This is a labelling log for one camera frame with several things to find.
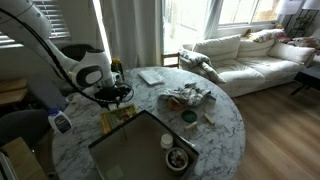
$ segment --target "curtain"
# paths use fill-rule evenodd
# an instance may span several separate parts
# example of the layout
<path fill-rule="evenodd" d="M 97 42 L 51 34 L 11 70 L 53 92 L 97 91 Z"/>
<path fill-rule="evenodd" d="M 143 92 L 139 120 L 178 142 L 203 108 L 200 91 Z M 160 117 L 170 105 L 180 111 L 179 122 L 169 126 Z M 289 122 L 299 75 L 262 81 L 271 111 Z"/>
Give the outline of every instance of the curtain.
<path fill-rule="evenodd" d="M 113 29 L 112 57 L 119 57 L 124 69 L 160 66 L 161 0 L 110 0 L 105 7 L 108 4 L 113 22 L 105 19 L 107 29 Z"/>
<path fill-rule="evenodd" d="M 203 31 L 203 39 L 214 38 L 219 26 L 220 13 L 222 9 L 223 0 L 208 0 L 208 7 L 206 12 L 206 21 Z"/>

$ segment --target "marble table top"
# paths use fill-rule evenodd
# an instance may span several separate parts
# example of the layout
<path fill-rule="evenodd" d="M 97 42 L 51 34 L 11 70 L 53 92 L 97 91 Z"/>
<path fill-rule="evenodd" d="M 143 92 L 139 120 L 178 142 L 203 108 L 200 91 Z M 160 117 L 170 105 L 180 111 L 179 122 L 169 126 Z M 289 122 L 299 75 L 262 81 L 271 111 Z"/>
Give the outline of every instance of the marble table top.
<path fill-rule="evenodd" d="M 149 86 L 137 74 L 146 69 L 157 71 L 165 83 Z M 126 72 L 125 79 L 132 85 L 134 96 L 121 106 L 134 103 L 138 111 L 149 111 L 195 145 L 200 156 L 189 179 L 232 179 L 244 153 L 245 130 L 242 117 L 227 94 L 201 76 L 172 68 L 137 68 Z M 183 88 L 193 82 L 201 89 L 210 90 L 217 101 L 214 104 L 204 101 L 197 107 L 186 108 L 197 114 L 198 125 L 185 130 L 188 123 L 181 119 L 182 111 L 168 110 L 166 101 L 158 99 L 158 95 L 164 89 Z M 55 133 L 52 142 L 53 161 L 60 179 L 101 179 L 88 145 L 103 135 L 100 113 L 105 110 L 86 98 L 65 110 L 74 126 L 65 134 Z M 216 127 L 203 118 L 204 113 L 213 117 Z"/>

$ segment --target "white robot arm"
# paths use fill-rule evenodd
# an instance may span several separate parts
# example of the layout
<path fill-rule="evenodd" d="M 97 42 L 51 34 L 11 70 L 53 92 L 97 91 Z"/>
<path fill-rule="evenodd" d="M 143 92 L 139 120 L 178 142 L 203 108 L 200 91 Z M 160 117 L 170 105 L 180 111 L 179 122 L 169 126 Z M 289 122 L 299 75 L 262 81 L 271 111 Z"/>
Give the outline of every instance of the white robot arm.
<path fill-rule="evenodd" d="M 45 44 L 51 49 L 63 70 L 76 86 L 89 87 L 96 83 L 100 83 L 99 85 L 102 87 L 112 87 L 114 85 L 110 64 L 105 52 L 97 50 L 87 52 L 80 62 L 66 57 L 50 41 L 51 24 L 31 0 L 1 0 L 1 9 L 0 31 L 32 49 L 59 72 L 56 64 L 39 41 L 22 24 L 4 11 L 30 26 L 45 41 Z"/>

